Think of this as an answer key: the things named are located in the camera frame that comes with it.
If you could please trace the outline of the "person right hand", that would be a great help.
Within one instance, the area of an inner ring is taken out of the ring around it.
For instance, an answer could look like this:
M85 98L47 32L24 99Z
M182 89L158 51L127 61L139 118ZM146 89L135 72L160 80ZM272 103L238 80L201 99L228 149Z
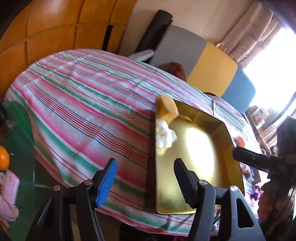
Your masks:
M265 183L261 187L261 196L259 198L258 202L258 216L261 219L261 221L266 221L269 214L273 210L273 202L270 199L271 189L272 189L271 182ZM277 203L275 205L275 208L279 211L284 211L284 213L281 215L281 217L278 218L279 222L286 221L288 217L290 216L292 212L293 207L293 200L292 198L281 197L281 199L277 200Z

